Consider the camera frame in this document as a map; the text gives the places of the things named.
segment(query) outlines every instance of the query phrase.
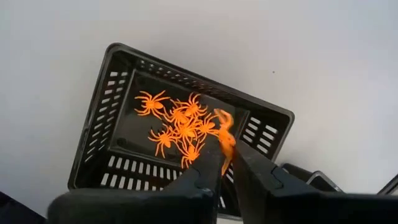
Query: orange plastic spider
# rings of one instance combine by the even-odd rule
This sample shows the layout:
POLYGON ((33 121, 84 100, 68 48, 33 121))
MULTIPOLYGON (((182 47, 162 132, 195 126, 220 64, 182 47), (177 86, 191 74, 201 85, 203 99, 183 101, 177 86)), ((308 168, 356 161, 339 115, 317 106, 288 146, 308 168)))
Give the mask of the orange plastic spider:
POLYGON ((162 130, 162 133, 158 133, 155 134, 153 130, 150 130, 150 133, 152 134, 153 138, 148 137, 149 140, 154 141, 154 142, 158 142, 156 145, 156 152, 155 152, 155 156, 157 156, 157 153, 159 152, 159 149, 162 153, 163 158, 165 158, 164 156, 164 148, 163 146, 166 146, 167 148, 170 148, 172 145, 172 142, 175 142, 176 138, 173 137, 172 134, 172 128, 170 126, 167 126, 165 124, 163 124, 166 127, 166 131, 162 130))
POLYGON ((202 143, 202 141, 197 141, 196 146, 193 146, 191 141, 188 141, 189 146, 185 143, 185 141, 179 141, 182 143, 182 149, 180 146, 177 144, 177 148, 179 151, 183 154, 181 158, 181 168, 184 168, 184 162, 187 167, 189 168, 189 164, 192 164, 192 161, 194 161, 199 155, 200 155, 200 149, 205 145, 205 143, 202 143))
POLYGON ((172 130, 172 132, 177 139, 182 139, 183 141, 188 141, 189 138, 198 139, 196 125, 197 120, 191 118, 185 124, 177 124, 175 126, 175 130, 172 130))
POLYGON ((214 122, 211 122, 211 120, 218 115, 211 116, 211 113, 209 113, 204 120, 199 120, 197 122, 197 130, 199 132, 198 137, 202 137, 205 139, 207 134, 212 134, 214 136, 217 136, 218 130, 217 129, 212 129, 216 126, 214 122))
POLYGON ((182 110, 178 110, 178 105, 176 104, 176 102, 174 100, 170 101, 176 107, 173 107, 172 110, 170 110, 170 115, 168 115, 166 109, 164 109, 164 118, 166 119, 166 121, 170 123, 174 122, 174 126, 176 126, 177 124, 185 124, 186 122, 188 122, 189 119, 184 115, 184 112, 182 110))
POLYGON ((232 116, 220 109, 214 109, 214 112, 218 115, 220 120, 220 130, 218 130, 218 141, 221 145, 221 151, 225 155, 225 161, 223 167, 221 168, 221 175, 224 175, 227 170, 229 163, 232 160, 234 147, 236 141, 234 136, 228 132, 228 129, 234 124, 234 119, 232 116))
POLYGON ((152 97, 152 95, 150 95, 149 93, 145 92, 145 91, 140 91, 140 93, 143 93, 147 96, 136 96, 134 99, 144 99, 142 102, 145 103, 145 105, 141 105, 143 108, 145 108, 145 110, 140 111, 135 109, 135 111, 138 112, 139 116, 145 116, 148 115, 152 112, 153 115, 155 115, 157 118, 160 118, 159 115, 163 115, 162 112, 160 112, 158 109, 162 109, 164 108, 163 104, 160 103, 160 100, 166 100, 166 99, 170 99, 170 97, 162 97, 159 98, 166 90, 163 90, 161 93, 159 93, 158 95, 156 95, 155 97, 152 97))
POLYGON ((199 116, 204 116, 207 113, 207 106, 203 109, 201 109, 201 105, 198 106, 199 102, 195 101, 200 94, 196 94, 194 97, 193 93, 189 95, 188 103, 187 102, 181 102, 180 100, 177 100, 176 103, 180 104, 181 106, 177 108, 178 110, 185 110, 184 115, 189 116, 189 117, 199 117, 199 116))

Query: black plastic basket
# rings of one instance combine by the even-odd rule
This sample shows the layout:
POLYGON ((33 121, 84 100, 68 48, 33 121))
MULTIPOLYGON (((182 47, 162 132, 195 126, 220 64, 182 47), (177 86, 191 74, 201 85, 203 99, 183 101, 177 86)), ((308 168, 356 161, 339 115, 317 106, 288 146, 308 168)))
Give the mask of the black plastic basket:
MULTIPOLYGON (((150 128, 162 122, 153 116, 137 116, 139 91, 187 100, 201 93, 200 103, 209 111, 221 108, 234 117, 231 132, 253 150, 275 161, 294 121, 291 111, 189 72, 123 44, 106 50, 88 109, 69 189, 115 188, 162 190, 184 171, 180 155, 165 150, 166 160, 154 156, 150 128)), ((240 217, 233 184, 233 165, 221 180, 219 213, 240 217)))

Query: white table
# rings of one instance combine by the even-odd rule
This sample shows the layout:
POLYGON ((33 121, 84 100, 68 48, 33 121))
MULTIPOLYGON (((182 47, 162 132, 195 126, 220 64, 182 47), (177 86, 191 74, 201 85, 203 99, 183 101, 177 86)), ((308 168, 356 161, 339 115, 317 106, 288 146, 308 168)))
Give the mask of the white table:
POLYGON ((122 42, 296 115, 277 162, 376 193, 398 171, 397 1, 0 3, 0 190, 67 191, 105 48, 122 42))

